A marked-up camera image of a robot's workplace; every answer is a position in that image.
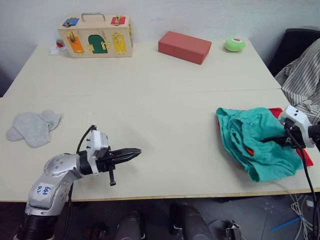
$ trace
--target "black cable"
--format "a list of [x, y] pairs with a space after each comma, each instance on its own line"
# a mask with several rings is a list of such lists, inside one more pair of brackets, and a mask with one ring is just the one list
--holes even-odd
[[[85, 137], [92, 130], [97, 130], [97, 127], [95, 125], [91, 125], [88, 128], [88, 130], [84, 133], [84, 135], [82, 136], [82, 138], [81, 138], [81, 140], [80, 140], [80, 142], [78, 144], [78, 147], [76, 148], [76, 153], [77, 154], [80, 152], [80, 148], [81, 148], [81, 145], [82, 145]], [[69, 231], [70, 231], [70, 228], [71, 228], [71, 221], [72, 221], [72, 199], [71, 199], [71, 197], [72, 197], [73, 190], [74, 190], [74, 184], [72, 183], [71, 187], [70, 187], [69, 194], [68, 194], [68, 207], [67, 207], [65, 223], [64, 223], [63, 240], [67, 240], [68, 234], [69, 234]]]
[[303, 169], [304, 169], [304, 173], [306, 176], [306, 179], [308, 181], [310, 190], [311, 190], [311, 194], [312, 194], [312, 199], [313, 199], [313, 220], [312, 220], [312, 232], [313, 232], [313, 239], [314, 240], [319, 240], [319, 236], [320, 236], [320, 232], [319, 232], [319, 223], [320, 223], [320, 216], [319, 216], [319, 208], [318, 208], [318, 204], [319, 204], [319, 199], [317, 199], [315, 191], [314, 191], [314, 187], [312, 186], [311, 180], [310, 180], [310, 176], [308, 173], [308, 168], [307, 168], [307, 162], [306, 162], [306, 156], [305, 153], [302, 149], [302, 147], [300, 146], [300, 144], [297, 142], [297, 140], [294, 138], [294, 136], [291, 134], [290, 130], [288, 127], [285, 127], [285, 131], [288, 134], [288, 136], [294, 141], [294, 143], [296, 144], [296, 146], [298, 147], [301, 156], [302, 156], [302, 163], [303, 163]]

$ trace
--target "white table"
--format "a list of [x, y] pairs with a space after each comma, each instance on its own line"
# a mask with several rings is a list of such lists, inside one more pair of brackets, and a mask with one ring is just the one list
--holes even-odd
[[242, 52], [214, 41], [202, 65], [136, 43], [133, 57], [70, 58], [38, 46], [5, 96], [79, 96], [280, 89], [249, 40]]
[[[116, 166], [114, 187], [107, 172], [76, 181], [74, 200], [309, 192], [303, 170], [277, 182], [252, 182], [225, 151], [216, 129], [218, 107], [245, 110], [287, 104], [279, 89], [5, 97], [0, 101], [0, 201], [26, 201], [44, 164], [55, 155], [74, 153], [91, 124], [108, 135], [112, 149], [140, 148], [142, 154]], [[31, 148], [24, 140], [6, 140], [16, 114], [46, 108], [63, 113], [50, 132], [50, 143]], [[320, 154], [315, 148], [308, 153], [314, 161], [308, 168], [310, 178], [319, 189]]]

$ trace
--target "white wall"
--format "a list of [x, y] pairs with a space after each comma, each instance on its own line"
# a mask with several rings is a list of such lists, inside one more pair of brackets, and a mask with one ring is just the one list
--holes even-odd
[[54, 43], [66, 17], [82, 12], [129, 15], [135, 41], [168, 30], [250, 38], [269, 63], [285, 29], [319, 26], [319, 9], [320, 0], [0, 0], [0, 78], [13, 80], [36, 45]]

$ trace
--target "box handle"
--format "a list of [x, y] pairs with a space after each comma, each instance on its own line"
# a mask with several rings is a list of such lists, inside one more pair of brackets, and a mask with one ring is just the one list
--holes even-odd
[[85, 21], [85, 19], [84, 19], [85, 15], [101, 15], [103, 17], [103, 21], [106, 21], [106, 17], [102, 12], [84, 12], [81, 14], [82, 22]]

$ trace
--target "striped shirt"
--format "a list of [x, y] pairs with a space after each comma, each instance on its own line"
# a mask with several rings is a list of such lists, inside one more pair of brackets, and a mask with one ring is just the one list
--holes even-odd
[[275, 79], [292, 106], [303, 111], [311, 124], [320, 121], [320, 38]]

